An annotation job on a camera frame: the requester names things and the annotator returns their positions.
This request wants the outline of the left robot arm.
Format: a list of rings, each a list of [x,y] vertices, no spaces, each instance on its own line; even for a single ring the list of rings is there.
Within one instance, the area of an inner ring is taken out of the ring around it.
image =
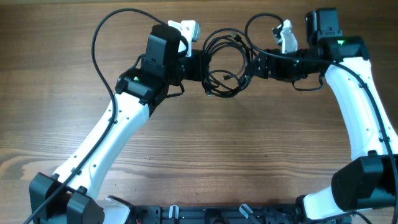
[[[134,206],[98,199],[106,174],[131,136],[170,98],[170,86],[198,80],[200,52],[192,44],[201,27],[193,20],[155,25],[146,52],[118,79],[111,101],[78,149],[52,175],[29,185],[28,223],[131,223]]]

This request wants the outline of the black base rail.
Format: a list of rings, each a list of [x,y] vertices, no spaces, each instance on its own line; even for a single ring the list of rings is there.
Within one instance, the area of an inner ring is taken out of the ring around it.
[[[300,210],[293,204],[232,207],[160,207],[141,205],[133,209],[135,224],[179,223],[300,223]]]

